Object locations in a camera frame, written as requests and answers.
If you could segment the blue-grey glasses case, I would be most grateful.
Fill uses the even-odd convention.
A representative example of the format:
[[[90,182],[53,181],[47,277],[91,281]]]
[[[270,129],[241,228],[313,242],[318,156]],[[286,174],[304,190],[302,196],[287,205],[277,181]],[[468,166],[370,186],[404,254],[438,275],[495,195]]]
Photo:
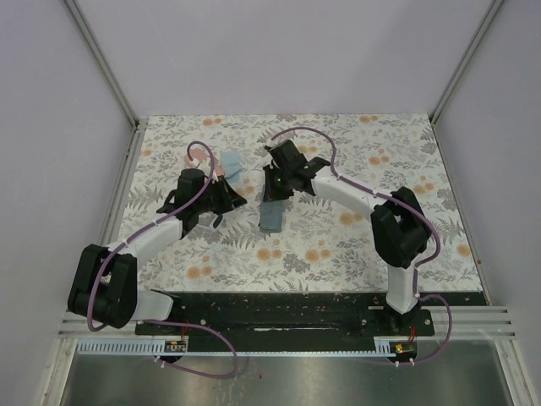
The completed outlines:
[[[260,205],[260,231],[262,233],[280,233],[284,211],[283,200],[262,202]]]

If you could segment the pink glasses case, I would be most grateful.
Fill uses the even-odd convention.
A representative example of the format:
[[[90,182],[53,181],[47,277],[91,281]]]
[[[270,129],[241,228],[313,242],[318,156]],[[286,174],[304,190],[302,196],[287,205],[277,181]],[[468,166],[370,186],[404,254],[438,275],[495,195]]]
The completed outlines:
[[[190,156],[186,154],[184,161],[187,167],[197,168],[208,174],[210,172],[211,160],[209,153],[200,148],[195,148],[190,152]],[[219,177],[225,175],[223,168],[220,166],[219,161],[214,158],[214,174],[213,179],[218,180]]]

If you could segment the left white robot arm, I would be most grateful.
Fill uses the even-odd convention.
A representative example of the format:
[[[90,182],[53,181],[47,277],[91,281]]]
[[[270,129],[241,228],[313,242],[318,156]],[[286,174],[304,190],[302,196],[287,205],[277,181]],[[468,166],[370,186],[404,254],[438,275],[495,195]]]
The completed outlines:
[[[155,218],[125,240],[106,246],[90,244],[81,253],[68,296],[68,310],[86,318],[92,332],[122,328],[130,321],[152,320],[166,334],[179,331],[183,313],[169,294],[140,290],[138,272],[171,244],[186,237],[206,213],[221,217],[247,204],[227,180],[184,169],[177,187]]]

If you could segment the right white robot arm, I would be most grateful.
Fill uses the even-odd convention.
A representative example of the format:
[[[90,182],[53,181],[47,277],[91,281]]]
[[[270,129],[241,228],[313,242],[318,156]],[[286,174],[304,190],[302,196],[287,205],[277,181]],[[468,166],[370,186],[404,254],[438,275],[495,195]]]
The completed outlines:
[[[414,326],[418,303],[418,264],[414,260],[435,235],[412,190],[379,192],[338,174],[332,162],[308,160],[291,140],[265,147],[271,162],[264,166],[264,202],[287,200],[296,192],[331,200],[369,219],[374,247],[386,263],[388,289],[386,328],[402,335]]]

